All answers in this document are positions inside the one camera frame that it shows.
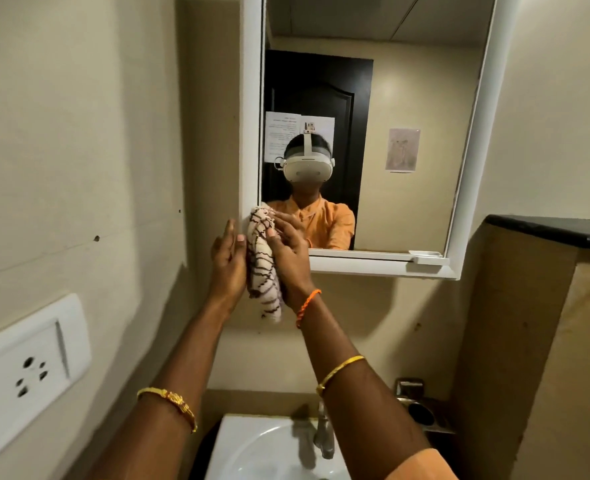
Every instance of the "hand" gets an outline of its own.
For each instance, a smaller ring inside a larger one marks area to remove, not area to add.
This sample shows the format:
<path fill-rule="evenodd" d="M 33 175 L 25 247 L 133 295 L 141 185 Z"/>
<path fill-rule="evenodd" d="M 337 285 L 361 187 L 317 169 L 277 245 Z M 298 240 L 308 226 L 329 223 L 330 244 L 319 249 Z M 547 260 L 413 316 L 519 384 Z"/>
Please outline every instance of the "hand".
<path fill-rule="evenodd" d="M 289 222 L 275 219 L 275 229 L 266 232 L 268 245 L 273 250 L 277 274 L 286 286 L 284 301 L 295 312 L 315 290 L 310 276 L 308 243 Z"/>
<path fill-rule="evenodd" d="M 270 209 L 268 213 L 273 219 L 275 219 L 278 234 L 283 236 L 283 226 L 285 223 L 288 223 L 292 225 L 297 232 L 299 232 L 301 237 L 306 241 L 307 247 L 310 247 L 309 242 L 306 238 L 306 226 L 304 226 L 304 223 L 302 221 L 300 221 L 297 217 L 293 216 L 292 214 L 286 214 L 285 212 L 279 212 L 273 209 Z"/>
<path fill-rule="evenodd" d="M 226 223 L 224 235 L 213 242 L 211 259 L 213 271 L 207 301 L 229 314 L 246 288 L 246 236 L 235 237 L 233 219 Z"/>

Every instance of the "paper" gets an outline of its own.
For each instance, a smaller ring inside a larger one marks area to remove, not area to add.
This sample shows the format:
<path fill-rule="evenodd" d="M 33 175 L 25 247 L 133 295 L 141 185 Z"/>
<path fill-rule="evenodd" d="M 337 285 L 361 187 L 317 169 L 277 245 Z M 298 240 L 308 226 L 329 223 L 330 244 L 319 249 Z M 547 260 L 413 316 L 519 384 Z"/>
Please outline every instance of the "paper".
<path fill-rule="evenodd" d="M 291 139 L 302 134 L 305 130 L 322 136 L 328 142 L 332 152 L 334 118 L 266 111 L 264 161 L 275 163 L 277 159 L 283 158 Z"/>
<path fill-rule="evenodd" d="M 411 173 L 417 167 L 420 130 L 391 128 L 388 131 L 386 170 Z"/>

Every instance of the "mirror frame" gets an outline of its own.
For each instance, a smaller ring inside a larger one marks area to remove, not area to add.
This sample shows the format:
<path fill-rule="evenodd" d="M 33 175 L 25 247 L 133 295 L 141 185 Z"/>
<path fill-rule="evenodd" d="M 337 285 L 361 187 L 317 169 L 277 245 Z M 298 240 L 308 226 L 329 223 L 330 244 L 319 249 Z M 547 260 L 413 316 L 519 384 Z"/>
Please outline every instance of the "mirror frame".
<path fill-rule="evenodd" d="M 460 278 L 520 1 L 495 0 L 444 256 L 315 249 L 313 272 Z M 241 0 L 240 14 L 239 214 L 247 221 L 261 200 L 266 0 Z"/>

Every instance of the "sink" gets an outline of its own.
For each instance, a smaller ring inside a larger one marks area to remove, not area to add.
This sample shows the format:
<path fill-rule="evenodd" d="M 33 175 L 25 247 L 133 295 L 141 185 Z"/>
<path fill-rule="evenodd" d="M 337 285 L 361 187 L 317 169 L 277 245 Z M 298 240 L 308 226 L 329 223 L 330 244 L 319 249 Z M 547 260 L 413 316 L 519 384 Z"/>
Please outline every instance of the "sink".
<path fill-rule="evenodd" d="M 316 420 L 226 415 L 205 480 L 350 480 L 339 446 L 324 460 Z"/>

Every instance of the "gold bangle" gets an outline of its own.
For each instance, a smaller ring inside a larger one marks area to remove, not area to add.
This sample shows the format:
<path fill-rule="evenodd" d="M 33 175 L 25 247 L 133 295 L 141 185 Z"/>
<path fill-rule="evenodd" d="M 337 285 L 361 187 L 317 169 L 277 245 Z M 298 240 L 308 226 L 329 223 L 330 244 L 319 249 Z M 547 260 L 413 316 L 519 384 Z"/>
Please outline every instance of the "gold bangle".
<path fill-rule="evenodd" d="M 184 398 L 182 396 L 180 396 L 179 394 L 175 394 L 174 392 L 167 391 L 166 389 L 158 389 L 157 387 L 144 387 L 143 389 L 140 389 L 138 391 L 137 398 L 139 399 L 140 395 L 145 394 L 147 392 L 149 392 L 150 394 L 156 394 L 160 397 L 163 397 L 166 401 L 173 403 L 177 407 L 177 409 L 179 409 L 179 411 L 181 411 L 182 414 L 185 415 L 188 419 L 191 428 L 193 428 L 191 433 L 197 431 L 197 421 L 195 421 L 195 415 L 188 407 L 188 404 L 184 403 Z"/>
<path fill-rule="evenodd" d="M 344 362 L 340 363 L 337 367 L 335 367 L 325 378 L 323 378 L 323 381 L 319 383 L 319 386 L 317 386 L 316 389 L 317 394 L 323 394 L 323 391 L 326 389 L 328 381 L 332 379 L 337 372 L 341 371 L 347 365 L 350 365 L 353 362 L 357 362 L 358 360 L 366 360 L 366 358 L 363 355 L 355 355 L 355 357 L 350 357 L 348 360 L 345 360 Z"/>

